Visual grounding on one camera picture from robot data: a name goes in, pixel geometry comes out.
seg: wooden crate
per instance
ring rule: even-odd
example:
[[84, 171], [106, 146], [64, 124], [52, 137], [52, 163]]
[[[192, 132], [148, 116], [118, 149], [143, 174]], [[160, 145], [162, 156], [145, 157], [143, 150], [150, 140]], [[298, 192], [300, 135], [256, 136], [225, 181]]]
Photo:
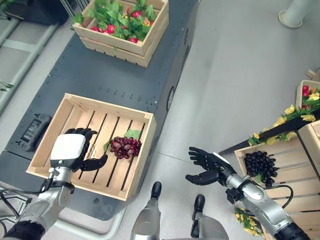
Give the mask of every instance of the wooden crate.
[[[275, 167], [279, 170], [278, 176], [273, 178], [275, 185], [286, 184], [294, 191], [294, 197], [285, 211], [307, 234], [320, 237], [320, 181], [299, 139], [294, 137], [287, 142], [277, 142], [273, 145], [260, 144], [234, 151], [243, 175], [247, 174], [245, 155], [256, 151], [267, 152], [276, 159]], [[280, 205], [283, 205], [287, 201], [286, 197], [290, 195], [287, 188], [270, 189], [267, 193]], [[266, 234], [266, 239], [273, 238]]]
[[138, 157], [118, 159], [110, 148], [106, 164], [99, 170], [74, 173], [75, 187], [122, 201], [137, 190], [156, 130], [153, 114], [66, 93], [45, 135], [36, 150], [27, 172], [46, 178], [50, 168], [50, 154], [57, 137], [71, 128], [91, 128], [90, 143], [96, 157], [104, 154], [103, 145], [114, 137], [122, 137], [128, 129], [141, 130], [142, 142]]
[[[82, 12], [84, 16], [83, 26], [76, 23], [73, 24], [73, 28], [83, 44], [89, 49], [123, 59], [142, 67], [147, 67], [160, 39], [169, 25], [168, 0], [146, 1], [147, 5], [153, 5], [157, 17], [143, 42], [138, 41], [138, 43], [90, 30], [91, 27], [97, 24], [94, 18], [87, 16], [88, 10], [94, 9], [95, 7], [94, 1], [95, 0], [92, 0]], [[134, 6], [135, 2], [136, 0], [119, 0], [119, 3], [124, 5], [125, 10], [128, 7]]]

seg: crate of red berries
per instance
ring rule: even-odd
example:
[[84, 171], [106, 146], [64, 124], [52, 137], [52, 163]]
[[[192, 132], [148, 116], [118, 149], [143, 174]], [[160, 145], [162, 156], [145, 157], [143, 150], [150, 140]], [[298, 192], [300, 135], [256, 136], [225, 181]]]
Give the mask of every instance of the crate of red berries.
[[285, 207], [293, 220], [310, 236], [320, 230], [320, 181], [298, 137], [274, 144], [259, 144], [234, 151], [243, 175], [249, 175], [281, 206], [291, 194]]
[[57, 137], [68, 129], [91, 128], [86, 159], [108, 158], [99, 170], [73, 174], [72, 184], [107, 197], [127, 201], [137, 190], [156, 129], [153, 114], [66, 93], [27, 172], [49, 175], [50, 154]]
[[168, 24], [168, 0], [92, 0], [72, 26], [87, 48], [147, 67]]

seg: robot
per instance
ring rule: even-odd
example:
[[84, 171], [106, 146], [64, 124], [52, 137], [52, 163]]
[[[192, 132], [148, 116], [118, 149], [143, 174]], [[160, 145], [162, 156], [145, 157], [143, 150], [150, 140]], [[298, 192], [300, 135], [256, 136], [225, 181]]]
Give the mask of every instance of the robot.
[[[73, 173], [79, 169], [97, 170], [107, 162], [107, 155], [100, 159], [84, 160], [90, 139], [96, 133], [90, 128], [69, 129], [57, 138], [51, 152], [50, 174], [40, 191], [37, 192], [38, 200], [23, 212], [3, 240], [40, 240], [55, 224], [59, 213], [74, 192], [75, 187], [71, 183]], [[276, 240], [310, 239], [283, 208], [268, 197], [262, 187], [246, 177], [238, 176], [223, 157], [195, 147], [190, 147], [189, 150], [190, 159], [195, 165], [204, 168], [205, 172], [199, 175], [186, 175], [186, 180], [195, 185], [219, 182], [222, 186], [227, 187], [228, 201], [231, 203], [242, 201], [245, 208], [259, 219]], [[133, 226], [131, 240], [160, 239], [161, 216], [158, 199], [161, 188], [160, 182], [153, 185], [151, 198]], [[7, 191], [21, 192], [13, 189], [7, 189]], [[194, 203], [191, 237], [203, 240], [228, 240], [229, 237], [224, 227], [217, 220], [203, 214], [204, 205], [204, 196], [198, 195]]]

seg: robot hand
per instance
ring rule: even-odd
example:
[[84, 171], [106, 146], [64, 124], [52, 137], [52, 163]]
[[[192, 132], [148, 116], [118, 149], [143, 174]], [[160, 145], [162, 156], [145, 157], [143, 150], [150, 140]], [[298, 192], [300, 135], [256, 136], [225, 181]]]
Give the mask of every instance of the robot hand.
[[79, 169], [94, 171], [102, 168], [108, 159], [105, 154], [98, 160], [95, 158], [84, 160], [93, 134], [97, 132], [90, 128], [72, 128], [60, 135], [52, 149], [51, 167], [65, 167], [74, 173]]
[[218, 181], [222, 186], [226, 186], [229, 175], [237, 174], [233, 167], [218, 154], [208, 153], [196, 147], [189, 147], [190, 159], [193, 164], [201, 166], [206, 171], [199, 175], [186, 175], [185, 178], [196, 185], [208, 185]]

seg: robot leg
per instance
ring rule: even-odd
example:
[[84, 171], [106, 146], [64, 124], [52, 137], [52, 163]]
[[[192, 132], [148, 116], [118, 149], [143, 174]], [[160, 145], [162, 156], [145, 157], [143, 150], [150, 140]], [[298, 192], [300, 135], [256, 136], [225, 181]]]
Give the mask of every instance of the robot leg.
[[161, 183], [155, 182], [152, 188], [151, 199], [136, 219], [130, 240], [159, 240], [160, 211], [158, 198], [161, 193]]

